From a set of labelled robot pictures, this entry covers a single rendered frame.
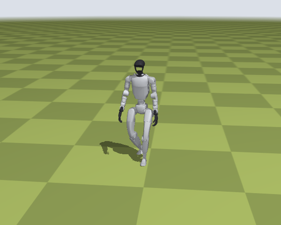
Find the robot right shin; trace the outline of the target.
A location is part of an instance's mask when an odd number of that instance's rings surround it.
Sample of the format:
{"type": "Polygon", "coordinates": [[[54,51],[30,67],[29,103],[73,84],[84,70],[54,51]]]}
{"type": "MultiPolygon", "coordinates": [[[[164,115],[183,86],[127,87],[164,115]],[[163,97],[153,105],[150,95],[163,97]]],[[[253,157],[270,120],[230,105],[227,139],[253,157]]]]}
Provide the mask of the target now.
{"type": "Polygon", "coordinates": [[[141,141],[139,139],[139,137],[137,136],[135,139],[132,139],[132,138],[129,138],[132,143],[139,149],[141,150],[142,149],[142,145],[141,145],[141,141]]]}

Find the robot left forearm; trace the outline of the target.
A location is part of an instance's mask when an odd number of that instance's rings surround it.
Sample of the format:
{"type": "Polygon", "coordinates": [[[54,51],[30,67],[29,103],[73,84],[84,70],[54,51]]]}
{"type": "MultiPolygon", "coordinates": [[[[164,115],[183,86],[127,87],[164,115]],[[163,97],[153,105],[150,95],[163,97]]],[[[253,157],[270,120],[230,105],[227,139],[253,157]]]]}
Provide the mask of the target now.
{"type": "Polygon", "coordinates": [[[156,110],[156,113],[158,113],[158,96],[157,93],[155,94],[155,99],[152,100],[153,102],[153,112],[156,110]]]}

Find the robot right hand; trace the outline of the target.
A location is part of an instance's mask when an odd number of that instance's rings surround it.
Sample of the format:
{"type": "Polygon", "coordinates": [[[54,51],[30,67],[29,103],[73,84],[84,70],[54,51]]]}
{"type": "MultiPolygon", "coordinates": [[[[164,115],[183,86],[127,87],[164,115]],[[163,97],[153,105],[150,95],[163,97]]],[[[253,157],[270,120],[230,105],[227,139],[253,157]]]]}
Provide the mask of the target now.
{"type": "Polygon", "coordinates": [[[121,121],[121,114],[122,114],[122,112],[123,112],[123,107],[120,108],[119,114],[118,114],[118,120],[119,120],[119,122],[121,122],[121,123],[122,123],[122,121],[121,121]]]}

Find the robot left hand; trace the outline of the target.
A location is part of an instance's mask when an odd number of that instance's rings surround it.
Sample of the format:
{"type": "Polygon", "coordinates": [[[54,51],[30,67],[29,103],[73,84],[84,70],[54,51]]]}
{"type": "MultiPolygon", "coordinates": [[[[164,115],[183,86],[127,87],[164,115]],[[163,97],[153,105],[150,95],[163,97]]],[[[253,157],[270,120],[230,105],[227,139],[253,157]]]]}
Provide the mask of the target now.
{"type": "Polygon", "coordinates": [[[154,121],[153,121],[153,123],[154,123],[154,125],[153,126],[155,126],[156,124],[157,124],[157,121],[158,121],[158,113],[156,113],[156,110],[154,110],[154,115],[155,115],[155,119],[154,119],[154,121]]]}

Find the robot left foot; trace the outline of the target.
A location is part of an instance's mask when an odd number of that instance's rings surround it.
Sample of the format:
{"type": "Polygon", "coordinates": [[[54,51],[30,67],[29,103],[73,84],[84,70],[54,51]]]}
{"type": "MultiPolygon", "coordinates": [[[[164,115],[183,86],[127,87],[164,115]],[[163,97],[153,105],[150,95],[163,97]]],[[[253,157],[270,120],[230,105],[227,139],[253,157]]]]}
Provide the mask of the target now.
{"type": "Polygon", "coordinates": [[[141,161],[140,165],[141,165],[141,166],[146,166],[146,164],[147,164],[147,162],[146,162],[146,161],[147,161],[147,159],[145,159],[145,158],[144,158],[144,159],[142,159],[142,161],[141,161]]]}

